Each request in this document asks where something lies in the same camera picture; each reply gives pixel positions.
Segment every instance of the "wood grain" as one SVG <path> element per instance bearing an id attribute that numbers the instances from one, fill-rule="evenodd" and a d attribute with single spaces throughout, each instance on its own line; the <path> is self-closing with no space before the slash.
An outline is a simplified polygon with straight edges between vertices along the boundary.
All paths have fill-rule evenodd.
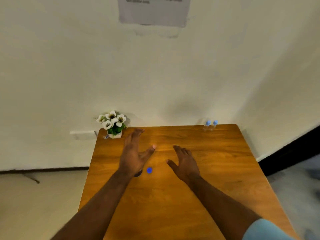
<path id="1" fill-rule="evenodd" d="M 218 125 L 213 132 L 203 132 L 202 126 L 144 129 L 139 150 L 157 145 L 145 166 L 153 172 L 144 171 L 132 179 L 105 239 L 224 239 L 196 196 L 166 164 L 166 159 L 178 161 L 173 145 L 192 151 L 202 177 L 210 184 L 298 239 L 237 125 Z M 106 131 L 99 131 L 79 208 L 116 171 L 124 138 L 133 130 L 123 131 L 121 139 L 104 139 Z"/>

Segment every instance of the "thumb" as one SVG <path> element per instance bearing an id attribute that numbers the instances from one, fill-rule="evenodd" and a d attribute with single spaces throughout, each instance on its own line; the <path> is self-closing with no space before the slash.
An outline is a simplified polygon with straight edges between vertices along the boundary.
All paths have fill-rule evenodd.
<path id="1" fill-rule="evenodd" d="M 155 145 L 149 147 L 145 152 L 140 154 L 140 158 L 144 162 L 146 162 L 151 157 L 151 155 L 155 152 L 155 149 L 156 149 Z"/>
<path id="2" fill-rule="evenodd" d="M 178 166 L 174 163 L 174 161 L 168 159 L 167 164 L 174 171 L 174 173 L 177 174 Z"/>

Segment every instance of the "forearm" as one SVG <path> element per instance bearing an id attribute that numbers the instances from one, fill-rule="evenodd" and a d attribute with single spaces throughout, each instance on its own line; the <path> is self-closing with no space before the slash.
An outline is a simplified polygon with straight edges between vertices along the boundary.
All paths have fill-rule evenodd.
<path id="1" fill-rule="evenodd" d="M 116 171 L 90 201 L 58 231 L 52 240 L 103 239 L 130 179 L 120 171 Z"/>
<path id="2" fill-rule="evenodd" d="M 261 218 L 210 185 L 201 176 L 191 177 L 187 184 L 207 209 L 226 240 L 242 240 L 250 225 Z"/>

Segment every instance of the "blue round object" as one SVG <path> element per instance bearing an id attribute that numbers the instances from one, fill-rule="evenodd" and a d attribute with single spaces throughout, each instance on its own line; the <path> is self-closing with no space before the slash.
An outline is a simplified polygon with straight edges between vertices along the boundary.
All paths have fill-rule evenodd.
<path id="1" fill-rule="evenodd" d="M 152 168 L 147 168 L 146 172 L 149 173 L 149 174 L 152 173 Z"/>

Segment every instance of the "electrical outlet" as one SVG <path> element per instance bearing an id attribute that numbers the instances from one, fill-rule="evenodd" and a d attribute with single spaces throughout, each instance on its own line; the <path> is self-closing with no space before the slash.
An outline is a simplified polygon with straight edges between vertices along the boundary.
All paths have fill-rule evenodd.
<path id="1" fill-rule="evenodd" d="M 94 130 L 91 131 L 70 131 L 74 140 L 96 140 L 97 135 Z"/>

